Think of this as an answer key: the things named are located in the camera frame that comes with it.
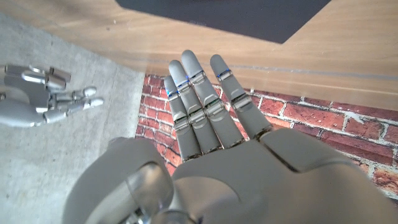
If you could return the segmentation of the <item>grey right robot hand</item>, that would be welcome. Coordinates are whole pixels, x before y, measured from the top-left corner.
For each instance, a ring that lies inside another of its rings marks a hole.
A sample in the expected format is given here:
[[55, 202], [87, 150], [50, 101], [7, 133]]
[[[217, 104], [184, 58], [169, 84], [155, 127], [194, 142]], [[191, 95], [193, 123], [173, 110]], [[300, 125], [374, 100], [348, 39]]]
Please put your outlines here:
[[66, 91], [71, 74], [55, 67], [1, 66], [1, 124], [30, 128], [101, 106], [97, 88]]

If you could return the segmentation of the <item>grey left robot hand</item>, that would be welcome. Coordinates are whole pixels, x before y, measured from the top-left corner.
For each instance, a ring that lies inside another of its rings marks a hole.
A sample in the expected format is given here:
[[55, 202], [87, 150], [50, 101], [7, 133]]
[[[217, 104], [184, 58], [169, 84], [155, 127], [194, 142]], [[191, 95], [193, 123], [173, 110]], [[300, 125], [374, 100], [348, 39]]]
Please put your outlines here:
[[70, 192], [63, 223], [396, 223], [397, 209], [346, 156], [275, 129], [219, 55], [210, 60], [239, 124], [191, 50], [164, 84], [182, 163], [116, 138]]

